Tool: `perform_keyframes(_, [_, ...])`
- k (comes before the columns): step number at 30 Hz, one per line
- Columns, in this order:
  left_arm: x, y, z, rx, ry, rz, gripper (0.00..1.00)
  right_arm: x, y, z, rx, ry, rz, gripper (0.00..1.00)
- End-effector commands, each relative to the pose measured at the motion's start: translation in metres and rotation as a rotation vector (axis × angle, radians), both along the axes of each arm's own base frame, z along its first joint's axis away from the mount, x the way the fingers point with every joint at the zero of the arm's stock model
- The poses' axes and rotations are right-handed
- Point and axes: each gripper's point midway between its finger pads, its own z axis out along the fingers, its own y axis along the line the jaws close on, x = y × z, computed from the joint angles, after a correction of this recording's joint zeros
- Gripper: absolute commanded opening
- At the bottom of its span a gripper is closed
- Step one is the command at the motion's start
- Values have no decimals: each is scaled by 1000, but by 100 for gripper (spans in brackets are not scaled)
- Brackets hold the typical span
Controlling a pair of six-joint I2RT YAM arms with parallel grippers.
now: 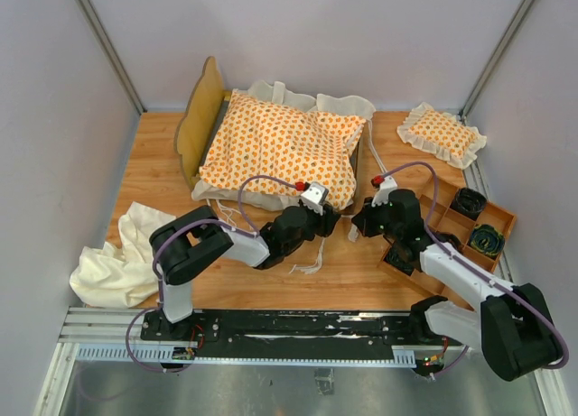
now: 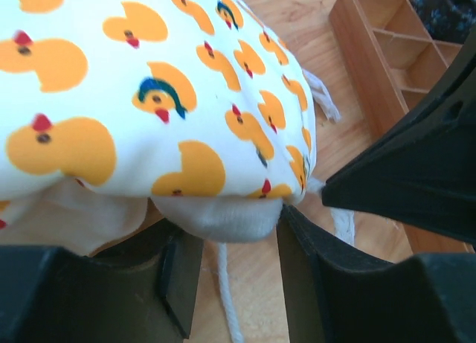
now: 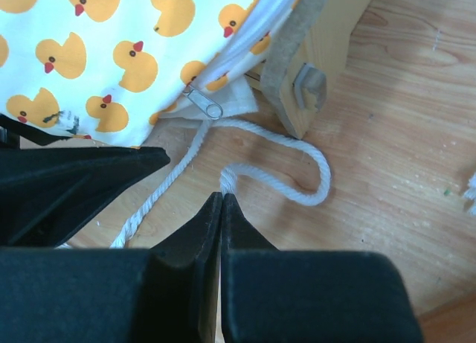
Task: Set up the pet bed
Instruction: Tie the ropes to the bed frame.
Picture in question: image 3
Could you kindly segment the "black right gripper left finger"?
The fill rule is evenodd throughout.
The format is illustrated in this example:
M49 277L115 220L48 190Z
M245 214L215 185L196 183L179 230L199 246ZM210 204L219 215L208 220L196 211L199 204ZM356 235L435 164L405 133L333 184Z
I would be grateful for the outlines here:
M3 342L213 342L222 195L150 249L2 249Z

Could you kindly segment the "duck print bed cover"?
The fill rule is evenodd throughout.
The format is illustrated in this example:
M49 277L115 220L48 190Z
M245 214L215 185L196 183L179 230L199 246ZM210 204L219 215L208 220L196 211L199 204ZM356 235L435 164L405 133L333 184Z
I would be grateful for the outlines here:
M45 145L84 138L140 147L157 124L186 120L196 135L182 160L112 242L123 248L198 153L213 126L236 127L313 158L305 194L249 164L222 170L220 189L248 176L288 199L321 204L331 172L321 151L240 115L257 105L244 75L277 48L314 0L1 0L1 128Z

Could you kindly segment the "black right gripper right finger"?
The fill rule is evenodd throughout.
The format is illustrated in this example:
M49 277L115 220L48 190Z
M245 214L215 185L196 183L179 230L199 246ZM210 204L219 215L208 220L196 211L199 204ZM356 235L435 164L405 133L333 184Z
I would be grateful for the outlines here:
M281 251L244 216L221 214L227 342L421 342L404 281L373 251Z

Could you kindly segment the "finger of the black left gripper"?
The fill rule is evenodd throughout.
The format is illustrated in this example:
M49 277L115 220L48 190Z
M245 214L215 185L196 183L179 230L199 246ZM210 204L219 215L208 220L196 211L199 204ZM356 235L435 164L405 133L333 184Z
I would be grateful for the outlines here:
M1 117L2 246L58 246L170 163L160 147L52 147L58 140Z

